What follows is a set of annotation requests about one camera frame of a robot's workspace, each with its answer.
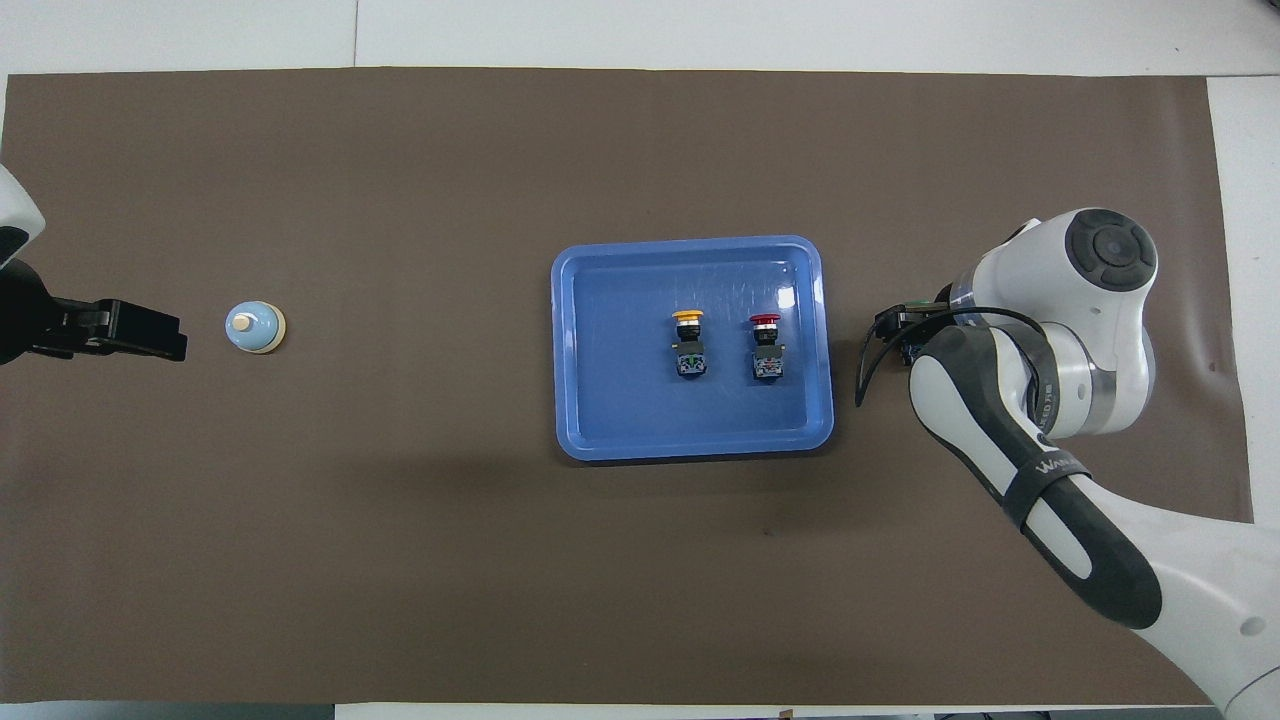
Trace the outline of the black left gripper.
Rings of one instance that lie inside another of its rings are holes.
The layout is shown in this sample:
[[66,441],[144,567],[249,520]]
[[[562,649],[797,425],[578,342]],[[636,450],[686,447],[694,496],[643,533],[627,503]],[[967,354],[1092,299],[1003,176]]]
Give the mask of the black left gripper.
[[77,354],[116,352],[183,363],[188,337],[180,319],[137,304],[110,301],[110,348],[96,343],[93,331],[109,313],[97,304],[58,299],[38,273],[22,260],[1,272],[1,364],[24,354],[70,360]]

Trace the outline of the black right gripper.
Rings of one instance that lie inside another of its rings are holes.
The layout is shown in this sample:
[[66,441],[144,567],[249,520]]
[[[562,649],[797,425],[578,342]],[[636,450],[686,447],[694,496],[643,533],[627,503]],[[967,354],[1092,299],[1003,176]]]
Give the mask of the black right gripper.
[[951,316],[933,320],[950,310],[950,290],[941,290],[932,300],[910,300],[881,311],[874,320],[873,336],[886,345],[902,333],[896,347],[901,352],[920,352],[945,327],[955,325]]

